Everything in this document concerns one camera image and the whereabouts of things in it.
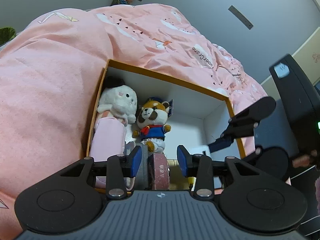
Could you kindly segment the person's hand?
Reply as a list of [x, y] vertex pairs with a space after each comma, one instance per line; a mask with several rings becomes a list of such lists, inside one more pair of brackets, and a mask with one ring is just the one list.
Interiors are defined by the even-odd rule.
[[316, 150], [311, 151], [309, 154], [302, 155], [292, 161], [294, 168], [316, 166], [319, 169], [319, 156]]

